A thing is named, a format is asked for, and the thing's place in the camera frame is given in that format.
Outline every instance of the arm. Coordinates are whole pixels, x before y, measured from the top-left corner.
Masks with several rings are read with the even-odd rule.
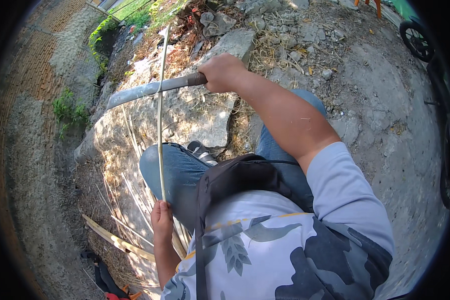
[[[163,291],[164,285],[175,275],[175,268],[181,261],[172,246],[173,216],[170,203],[156,201],[151,212],[151,225],[158,282]]]
[[[307,101],[276,83],[247,71],[228,53],[198,67],[211,92],[233,91],[258,113],[277,144],[293,156],[306,174],[312,159],[340,137],[322,114]]]

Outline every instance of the black bag strap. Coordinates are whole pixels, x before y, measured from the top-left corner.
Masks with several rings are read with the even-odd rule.
[[[197,299],[208,300],[205,276],[204,246],[206,212],[212,203],[216,204],[247,190],[277,192],[298,203],[292,191],[283,183],[278,170],[272,163],[299,166],[285,160],[266,160],[256,154],[246,154],[220,162],[210,167],[200,178],[197,189],[197,219],[195,222],[195,262],[197,268]]]

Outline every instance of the blue jeans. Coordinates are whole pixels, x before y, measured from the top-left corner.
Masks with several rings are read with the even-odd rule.
[[[300,89],[292,92],[313,105],[324,117],[324,104],[314,94]],[[265,125],[262,127],[255,154],[270,160],[297,161],[285,152],[274,140]],[[305,212],[313,212],[313,195],[307,178],[297,165],[273,164],[281,174],[284,183],[299,198],[298,206]],[[187,149],[177,143],[163,143],[163,175],[166,199],[170,202],[173,215],[185,228],[193,232],[197,214],[195,186],[210,165],[196,159]],[[140,171],[151,192],[162,199],[157,145],[148,147],[140,158]]]

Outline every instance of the person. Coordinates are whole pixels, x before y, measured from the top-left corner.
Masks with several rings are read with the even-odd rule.
[[[228,53],[198,71],[210,92],[235,92],[258,113],[264,125],[256,154],[290,162],[272,165],[294,201],[245,190],[206,211],[204,296],[195,240],[181,260],[171,243],[172,215],[195,231],[196,185],[216,166],[164,143],[167,202],[157,201],[151,213],[162,299],[372,299],[389,276],[392,229],[384,205],[326,120],[323,103],[248,71]],[[140,171],[162,199],[156,145],[143,153]]]

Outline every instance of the camouflage shirt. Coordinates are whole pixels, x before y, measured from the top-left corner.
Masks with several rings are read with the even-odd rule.
[[[315,213],[273,192],[238,194],[207,215],[209,299],[372,299],[389,275],[394,241],[383,204],[345,144],[312,160]],[[196,299],[195,244],[162,299]]]

